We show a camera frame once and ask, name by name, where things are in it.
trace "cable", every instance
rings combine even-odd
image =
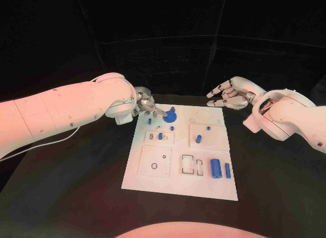
[[[71,134],[71,135],[70,135],[70,136],[69,136],[66,139],[63,139],[63,140],[58,140],[58,141],[54,141],[54,142],[50,142],[50,143],[45,143],[45,144],[43,144],[43,145],[37,145],[37,146],[31,147],[30,149],[27,149],[27,150],[24,150],[24,151],[21,151],[20,153],[17,153],[17,154],[14,154],[14,155],[8,156],[8,157],[7,157],[7,158],[4,158],[4,159],[0,159],[0,162],[2,162],[2,161],[5,161],[5,160],[8,160],[9,158],[15,157],[17,155],[22,154],[24,152],[27,152],[27,151],[30,151],[30,150],[32,150],[32,149],[35,149],[35,148],[41,147],[41,146],[45,146],[45,145],[56,144],[56,143],[58,143],[58,142],[63,142],[64,140],[70,139],[70,138],[74,136],[76,132],[80,130],[80,127],[76,129],[74,133],[73,133],[73,134]]]

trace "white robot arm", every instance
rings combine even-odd
[[[96,121],[103,114],[119,125],[156,108],[152,92],[135,88],[119,73],[0,103],[0,158],[20,147]]]
[[[282,141],[298,133],[311,146],[326,153],[326,106],[318,107],[309,98],[293,90],[267,92],[243,77],[234,77],[223,83],[211,91],[208,98],[218,93],[223,93],[224,99],[210,101],[211,107],[240,110],[253,104],[253,114],[244,125],[254,133],[263,129]]]

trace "white board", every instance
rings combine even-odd
[[[178,119],[168,123],[161,115],[154,118],[141,114],[122,188],[239,201],[223,109],[167,104],[158,107],[165,111],[175,107]],[[200,144],[198,134],[204,134]],[[213,159],[221,161],[223,178],[213,178]]]

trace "dark tabletop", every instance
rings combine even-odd
[[[204,106],[205,97],[155,95]],[[0,237],[115,237],[162,222],[226,225],[276,238],[326,238],[326,156],[301,135],[285,142],[224,109],[239,201],[122,189],[138,118],[103,117],[67,141],[30,151],[0,193]],[[66,138],[66,132],[37,142]]]

